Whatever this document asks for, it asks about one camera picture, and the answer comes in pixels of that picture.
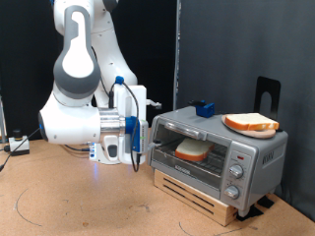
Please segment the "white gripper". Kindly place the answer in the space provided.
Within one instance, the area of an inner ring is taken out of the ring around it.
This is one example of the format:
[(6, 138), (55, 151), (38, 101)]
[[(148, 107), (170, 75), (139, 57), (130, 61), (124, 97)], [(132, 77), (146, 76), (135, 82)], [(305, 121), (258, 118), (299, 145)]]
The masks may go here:
[(109, 163), (142, 164), (148, 150), (161, 146), (160, 140), (148, 144), (147, 106), (162, 104), (147, 99), (145, 87), (124, 85), (114, 86), (112, 102), (104, 112), (104, 156)]

